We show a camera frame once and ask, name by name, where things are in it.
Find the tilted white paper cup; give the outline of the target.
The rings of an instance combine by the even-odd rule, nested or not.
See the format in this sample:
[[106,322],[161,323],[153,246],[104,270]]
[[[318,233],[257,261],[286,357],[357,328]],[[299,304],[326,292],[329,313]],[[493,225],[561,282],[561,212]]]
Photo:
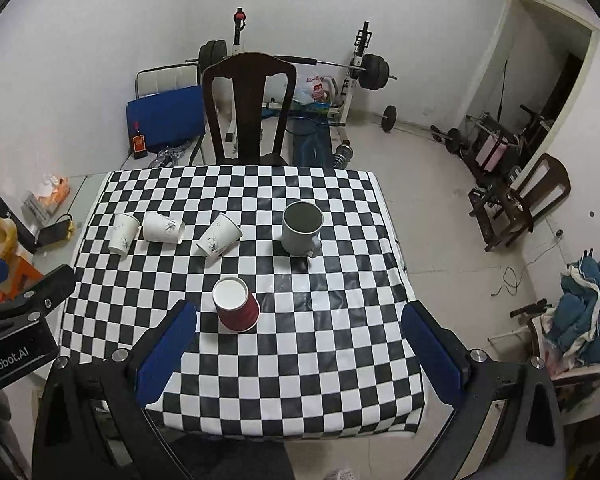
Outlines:
[[242,238],[242,230],[227,214],[220,212],[196,240],[196,256],[219,259]]

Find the wooden chair by door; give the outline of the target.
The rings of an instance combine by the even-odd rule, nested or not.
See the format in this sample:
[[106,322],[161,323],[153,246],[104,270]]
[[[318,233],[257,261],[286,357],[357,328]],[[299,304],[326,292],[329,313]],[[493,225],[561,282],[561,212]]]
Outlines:
[[496,181],[479,198],[472,200],[469,215],[478,221],[486,247],[492,252],[498,245],[513,245],[524,233],[559,207],[571,192],[564,164],[544,153],[516,188]]

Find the orange box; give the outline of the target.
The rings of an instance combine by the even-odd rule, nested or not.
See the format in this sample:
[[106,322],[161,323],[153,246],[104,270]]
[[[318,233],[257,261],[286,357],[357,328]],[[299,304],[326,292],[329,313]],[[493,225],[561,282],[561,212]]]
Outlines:
[[0,302],[15,299],[43,278],[43,274],[20,255],[12,255],[7,264],[8,277],[0,284]]

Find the lying white paper cup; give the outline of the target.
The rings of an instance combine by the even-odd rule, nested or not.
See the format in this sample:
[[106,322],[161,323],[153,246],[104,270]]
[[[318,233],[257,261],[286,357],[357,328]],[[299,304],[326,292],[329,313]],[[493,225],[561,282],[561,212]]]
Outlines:
[[184,238],[184,232],[185,224],[182,220],[155,211],[147,211],[144,214],[142,237],[148,242],[178,245]]

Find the black white checkered tablecloth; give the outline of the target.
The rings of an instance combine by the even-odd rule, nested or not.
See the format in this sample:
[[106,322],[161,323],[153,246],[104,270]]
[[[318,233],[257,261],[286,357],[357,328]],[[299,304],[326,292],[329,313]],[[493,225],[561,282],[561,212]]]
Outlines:
[[129,349],[180,301],[188,348],[149,413],[218,437],[417,431],[424,375],[400,329],[413,296],[368,171],[198,166],[102,181],[59,322],[76,363]]

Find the white weight bench rack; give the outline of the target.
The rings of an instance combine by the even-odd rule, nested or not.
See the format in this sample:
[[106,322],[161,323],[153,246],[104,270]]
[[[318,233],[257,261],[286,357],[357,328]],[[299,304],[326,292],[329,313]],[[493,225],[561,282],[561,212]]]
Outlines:
[[358,88],[358,73],[362,68],[363,55],[365,54],[370,38],[370,22],[365,21],[356,34],[350,58],[350,67],[344,75],[339,94],[332,99],[327,113],[328,123],[334,128],[344,128],[347,123],[355,89]]

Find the grey ceramic mug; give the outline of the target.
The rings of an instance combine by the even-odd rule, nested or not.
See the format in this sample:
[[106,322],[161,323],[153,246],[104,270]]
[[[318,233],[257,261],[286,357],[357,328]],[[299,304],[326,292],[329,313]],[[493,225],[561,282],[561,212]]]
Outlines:
[[313,258],[321,249],[320,232],[323,213],[309,202],[298,200],[283,213],[283,231],[280,242],[289,255]]

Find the blue folded mat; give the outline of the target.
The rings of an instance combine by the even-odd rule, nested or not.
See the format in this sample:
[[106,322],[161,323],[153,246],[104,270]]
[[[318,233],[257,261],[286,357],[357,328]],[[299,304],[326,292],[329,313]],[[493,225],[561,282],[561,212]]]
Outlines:
[[126,104],[125,114],[131,153],[133,122],[140,123],[151,153],[204,135],[204,98],[199,86],[143,96]]

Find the small barbell on floor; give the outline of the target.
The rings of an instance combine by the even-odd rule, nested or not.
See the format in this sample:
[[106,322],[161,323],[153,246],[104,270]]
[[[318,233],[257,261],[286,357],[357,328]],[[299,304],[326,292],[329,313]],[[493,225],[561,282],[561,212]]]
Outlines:
[[436,125],[426,127],[416,124],[416,122],[406,122],[398,117],[398,110],[394,105],[388,105],[385,108],[380,118],[380,128],[384,130],[385,133],[396,130],[443,144],[446,150],[451,154],[457,154],[462,145],[462,138],[456,129],[443,131]]

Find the upright white paper cup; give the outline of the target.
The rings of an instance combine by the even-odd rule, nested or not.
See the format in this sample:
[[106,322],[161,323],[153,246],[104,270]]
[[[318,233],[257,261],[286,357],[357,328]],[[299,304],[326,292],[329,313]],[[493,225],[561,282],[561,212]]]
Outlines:
[[125,257],[138,232],[140,220],[132,214],[117,214],[108,238],[109,251],[116,256]]

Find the dark wooden chair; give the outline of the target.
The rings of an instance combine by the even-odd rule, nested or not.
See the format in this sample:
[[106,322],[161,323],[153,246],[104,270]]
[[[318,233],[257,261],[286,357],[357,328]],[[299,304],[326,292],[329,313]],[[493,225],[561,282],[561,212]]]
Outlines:
[[[261,122],[265,84],[268,78],[276,75],[286,76],[286,91],[279,111],[272,152],[262,155]],[[224,153],[224,141],[212,93],[213,81],[218,78],[228,79],[233,85],[236,158],[229,158]],[[202,96],[217,165],[288,165],[282,156],[282,148],[296,83],[297,70],[291,63],[262,52],[238,53],[206,68],[201,76]]]

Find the red ribbed paper cup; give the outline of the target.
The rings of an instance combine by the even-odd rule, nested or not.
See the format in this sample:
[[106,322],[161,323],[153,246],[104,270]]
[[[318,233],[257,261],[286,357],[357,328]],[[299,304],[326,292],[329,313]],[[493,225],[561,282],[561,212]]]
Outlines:
[[212,289],[212,300],[220,321],[228,330],[242,333],[257,324],[260,306],[241,278],[228,276],[217,281]]

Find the black rectangular box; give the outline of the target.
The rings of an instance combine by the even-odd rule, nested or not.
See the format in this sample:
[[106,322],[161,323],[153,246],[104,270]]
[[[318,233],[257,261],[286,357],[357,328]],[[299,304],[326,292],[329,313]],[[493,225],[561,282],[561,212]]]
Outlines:
[[4,198],[0,195],[0,218],[9,219],[14,222],[19,244],[30,254],[38,251],[38,242],[32,232],[22,223],[16,214],[9,208]]

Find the black power bank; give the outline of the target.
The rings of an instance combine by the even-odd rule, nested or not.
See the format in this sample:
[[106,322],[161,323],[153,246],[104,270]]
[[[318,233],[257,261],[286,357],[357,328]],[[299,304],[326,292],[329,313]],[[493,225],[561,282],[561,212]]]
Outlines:
[[68,212],[62,214],[54,223],[38,231],[36,244],[38,244],[39,248],[42,248],[68,242],[73,237],[75,228],[72,214]]

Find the barbell with black plates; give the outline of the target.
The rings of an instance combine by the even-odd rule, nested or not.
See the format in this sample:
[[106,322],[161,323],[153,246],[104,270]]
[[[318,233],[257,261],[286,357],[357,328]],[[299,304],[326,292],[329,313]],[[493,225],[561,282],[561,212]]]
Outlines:
[[[202,74],[207,67],[223,61],[224,58],[228,58],[226,41],[209,40],[200,47],[198,56],[191,60],[186,60],[186,63],[196,64],[199,68],[199,73]],[[292,64],[346,68],[350,70],[353,76],[358,78],[358,84],[366,90],[380,90],[385,88],[390,79],[398,79],[397,76],[393,76],[390,73],[388,62],[382,56],[376,54],[364,54],[360,65],[339,64],[317,60],[316,58],[304,58],[303,56],[292,55],[279,55],[278,58]]]

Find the pile of blue clothes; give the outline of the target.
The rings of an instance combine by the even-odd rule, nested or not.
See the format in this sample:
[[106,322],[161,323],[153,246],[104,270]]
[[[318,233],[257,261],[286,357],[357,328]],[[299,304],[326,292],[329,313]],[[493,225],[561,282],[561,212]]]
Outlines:
[[560,277],[562,296],[540,317],[550,376],[600,365],[600,260],[586,252]]

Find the orange tissue pack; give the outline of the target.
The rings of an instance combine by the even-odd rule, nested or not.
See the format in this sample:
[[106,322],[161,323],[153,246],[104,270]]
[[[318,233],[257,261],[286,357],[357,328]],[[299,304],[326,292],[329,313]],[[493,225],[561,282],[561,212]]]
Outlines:
[[33,196],[48,214],[53,214],[68,197],[70,191],[68,178],[46,174],[41,184],[33,191]]

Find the dark glass bottle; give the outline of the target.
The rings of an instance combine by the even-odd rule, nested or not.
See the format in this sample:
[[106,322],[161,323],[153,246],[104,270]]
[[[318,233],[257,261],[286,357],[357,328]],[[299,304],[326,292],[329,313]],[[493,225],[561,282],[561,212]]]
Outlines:
[[140,159],[147,156],[146,139],[140,131],[139,122],[133,122],[131,146],[134,159]]

